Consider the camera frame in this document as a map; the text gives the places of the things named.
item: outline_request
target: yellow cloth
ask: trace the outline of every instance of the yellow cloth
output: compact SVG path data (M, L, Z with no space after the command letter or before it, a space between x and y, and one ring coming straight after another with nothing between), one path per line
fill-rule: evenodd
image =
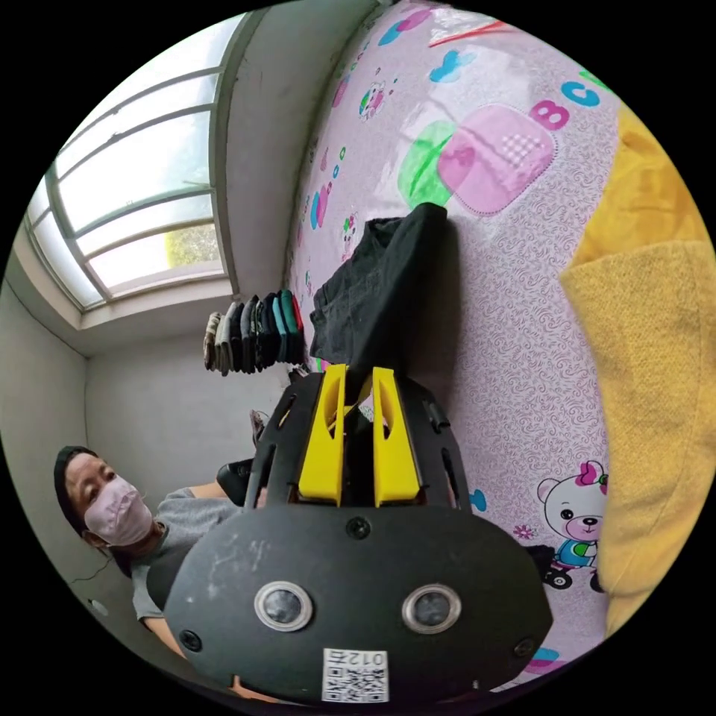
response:
M561 281L609 440L597 571L611 635L673 564L716 470L714 249L672 162L625 107L603 199Z

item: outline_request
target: window pane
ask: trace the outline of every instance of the window pane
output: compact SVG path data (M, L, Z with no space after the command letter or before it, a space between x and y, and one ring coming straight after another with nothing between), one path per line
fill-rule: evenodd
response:
M109 224L80 236L77 239L77 245L82 254L86 256L137 233L212 217L210 194L189 196L185 199L165 201L163 204L140 209L122 216L120 219L115 219Z
M45 184L45 178L40 182L35 193L32 195L30 204L28 206L28 216L30 222L34 223L37 218L42 214L45 209L50 205L50 200L47 198L47 185Z
M115 134L122 134L171 112L213 102L218 77L209 75L173 84L128 104L63 149L57 156L57 173L62 176Z
M222 61L231 34L241 18L241 15L237 15L212 25L170 47L153 60L149 60L110 92L82 122L75 134L115 105L138 92L174 77L188 75L190 72L197 72L200 69L217 67Z
M118 246L91 259L89 264L111 289L144 277L146 283L151 283L151 277L163 271L220 259L214 225L204 224Z
M35 227L34 235L40 250L69 292L85 307L98 303L101 296L67 248L53 214L49 213Z
M178 189L209 188L209 112L143 129L60 182L75 230L122 206Z

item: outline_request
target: qr code sticker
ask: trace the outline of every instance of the qr code sticker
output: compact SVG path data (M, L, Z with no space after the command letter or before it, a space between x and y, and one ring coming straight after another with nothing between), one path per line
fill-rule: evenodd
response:
M388 701L388 652L323 649L322 699L334 703Z

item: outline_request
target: pink face mask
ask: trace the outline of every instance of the pink face mask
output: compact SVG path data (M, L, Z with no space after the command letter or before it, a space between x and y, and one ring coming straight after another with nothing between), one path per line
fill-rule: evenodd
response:
M111 547L127 547L149 534L154 518L136 488L118 475L99 492L84 522Z

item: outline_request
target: black hair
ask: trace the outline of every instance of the black hair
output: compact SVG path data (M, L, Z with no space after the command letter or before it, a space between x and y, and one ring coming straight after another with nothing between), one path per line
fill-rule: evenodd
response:
M69 522L69 526L81 537L82 533L87 530L87 525L84 519L77 514L75 506L72 504L72 500L69 498L67 492L66 472L67 465L73 457L86 453L93 457L98 457L97 453L90 450L88 447L81 447L80 445L68 445L63 447L59 453L57 453L57 459L54 464L54 492L57 495L57 503L60 505L62 514L65 519ZM125 577L132 576L131 570L131 558L126 552L115 549L114 547L108 548L110 554L114 558L119 571L125 575Z

